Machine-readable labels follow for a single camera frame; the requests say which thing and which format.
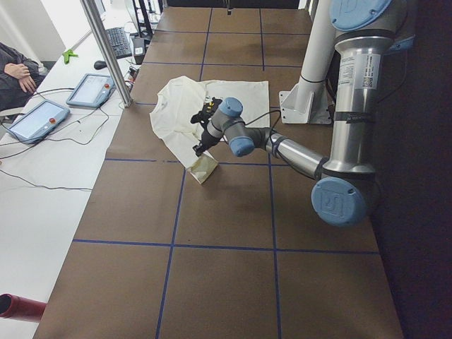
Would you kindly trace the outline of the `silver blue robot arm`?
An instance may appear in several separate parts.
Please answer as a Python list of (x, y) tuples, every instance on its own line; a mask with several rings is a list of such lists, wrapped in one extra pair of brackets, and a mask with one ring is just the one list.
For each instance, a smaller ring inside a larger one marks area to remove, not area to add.
[(221, 103), (222, 99), (215, 97), (204, 102), (202, 109), (191, 117), (190, 123), (200, 124), (205, 129)]
[(331, 124), (331, 152), (320, 155), (272, 128), (248, 127), (242, 104), (228, 97), (193, 123), (203, 127), (194, 152), (227, 141), (237, 157), (257, 148), (312, 178), (311, 204), (330, 225), (347, 227), (373, 210), (378, 189), (371, 163), (381, 62), (412, 45), (416, 1), (320, 1), (298, 83), (280, 92), (286, 124)]

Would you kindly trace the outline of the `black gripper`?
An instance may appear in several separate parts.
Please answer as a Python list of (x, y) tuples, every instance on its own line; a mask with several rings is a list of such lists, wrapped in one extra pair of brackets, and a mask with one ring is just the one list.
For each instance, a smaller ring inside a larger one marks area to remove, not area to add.
[(193, 147), (193, 150), (197, 157), (200, 157), (206, 150), (210, 149), (214, 145), (217, 145), (221, 139), (221, 133), (214, 131), (210, 133), (208, 129), (205, 129), (201, 135), (201, 140), (198, 145)]

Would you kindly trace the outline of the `person's hand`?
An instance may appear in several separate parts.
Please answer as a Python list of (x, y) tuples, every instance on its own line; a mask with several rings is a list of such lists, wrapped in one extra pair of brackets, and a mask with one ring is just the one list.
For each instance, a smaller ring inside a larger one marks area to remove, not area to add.
[(30, 75), (28, 67), (25, 64), (9, 63), (5, 65), (4, 72), (18, 80), (19, 86), (24, 93), (35, 92), (36, 84)]

